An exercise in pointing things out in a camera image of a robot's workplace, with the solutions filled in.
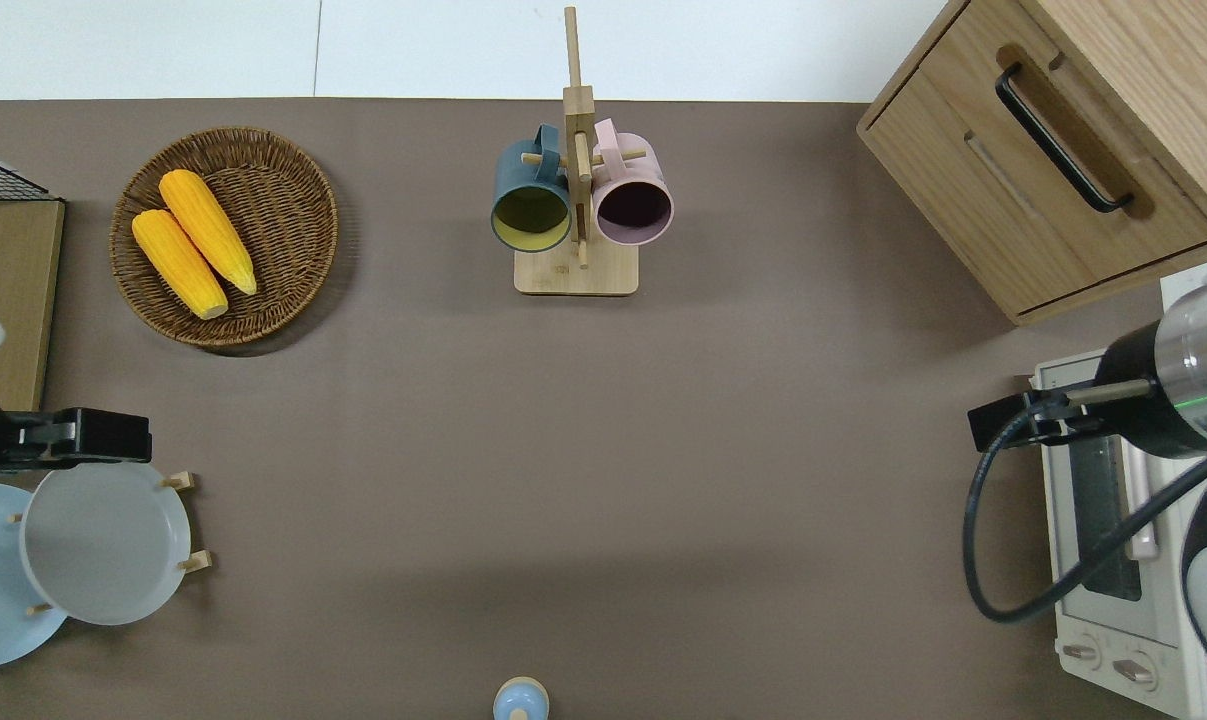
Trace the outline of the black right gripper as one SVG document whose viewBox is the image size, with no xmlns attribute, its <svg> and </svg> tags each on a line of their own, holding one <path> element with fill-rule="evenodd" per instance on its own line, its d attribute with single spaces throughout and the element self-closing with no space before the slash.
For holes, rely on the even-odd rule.
<svg viewBox="0 0 1207 720">
<path fill-rule="evenodd" d="M 1028 423 L 1028 441 L 1069 445 L 1091 437 L 1121 437 L 1158 457 L 1179 457 L 1179 415 L 1156 370 L 1156 324 L 1110 343 L 1086 381 L 1013 393 L 968 410 L 978 452 L 986 452 L 1007 423 L 1036 402 L 1046 402 Z"/>
</svg>

